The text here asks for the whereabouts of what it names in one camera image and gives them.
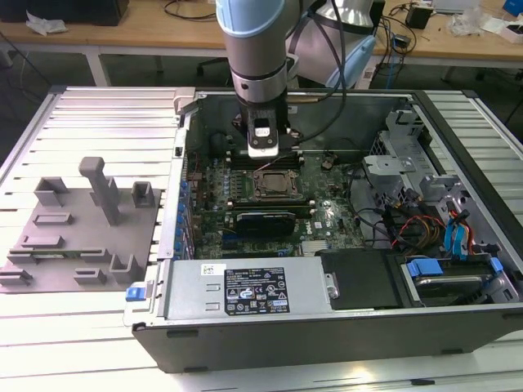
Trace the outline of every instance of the warning label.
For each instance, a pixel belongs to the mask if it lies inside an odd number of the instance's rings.
[[[287,282],[283,268],[226,269],[226,313],[288,313]]]

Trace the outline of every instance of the metal slotted platform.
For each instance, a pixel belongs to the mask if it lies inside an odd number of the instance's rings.
[[[49,95],[0,172],[0,252],[7,254],[20,236],[38,202],[33,191],[40,177],[61,176],[68,188],[90,188],[78,172],[85,156],[102,157],[105,175],[119,188],[149,181],[164,198],[176,133],[174,95],[174,88],[74,87]],[[154,254],[152,245],[150,260]]]
[[[479,99],[467,98],[460,91],[428,91],[427,94],[523,224],[523,151],[514,143],[515,137]],[[435,140],[431,147],[447,173],[454,174]]]
[[[174,88],[70,88],[49,95],[0,170],[0,252],[16,241],[41,175],[84,187],[85,153],[118,186],[165,190],[172,160]],[[163,220],[160,208],[158,223]],[[155,230],[153,241],[159,238]],[[150,261],[158,246],[152,244]],[[155,267],[148,268],[149,277]],[[123,325],[122,292],[0,295],[0,390],[521,390],[523,333],[472,354],[168,375]],[[423,385],[434,381],[434,385]]]

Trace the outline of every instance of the gray floor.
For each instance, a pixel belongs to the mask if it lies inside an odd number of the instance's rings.
[[[87,62],[82,55],[31,53],[29,59],[52,84],[94,85]],[[224,87],[229,76],[228,66],[219,64],[207,67],[205,75],[197,77],[196,65],[206,59],[164,57],[163,74],[156,73],[154,59],[148,56],[104,56],[103,60],[114,86]],[[15,56],[13,66],[0,73],[0,123],[2,124],[0,161],[7,156],[38,108],[38,104],[34,103],[36,101],[34,96],[29,93],[24,95],[17,89],[20,87],[22,64],[21,57]],[[516,73],[516,70],[488,69],[484,80],[477,81],[477,69],[458,68],[449,82],[441,80],[443,72],[442,67],[406,65],[393,88],[473,90],[502,120],[505,120],[517,101],[523,97],[522,83],[515,81],[511,76]],[[387,71],[384,70],[383,73],[385,75],[378,75],[375,78],[372,88],[385,87]],[[23,86],[40,97],[44,97],[47,92],[46,83],[27,64]],[[523,139],[523,107],[519,108],[508,126],[520,140]]]

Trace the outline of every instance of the white paper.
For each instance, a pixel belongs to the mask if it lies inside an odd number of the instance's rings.
[[[29,14],[27,11],[25,13],[28,19],[25,24],[38,34],[47,36],[52,33],[64,33],[68,31],[63,20],[40,19],[37,16]]]
[[[490,16],[489,18],[485,18],[485,21],[481,24],[481,28],[484,31],[490,31],[494,34],[501,33],[501,30],[503,30],[505,27],[509,25],[510,22],[498,18],[493,18]]]

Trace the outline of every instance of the motherboard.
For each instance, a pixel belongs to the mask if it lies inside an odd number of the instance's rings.
[[[347,197],[348,164],[325,170],[321,154],[299,164],[190,156],[194,258],[313,256],[322,249],[363,247]]]

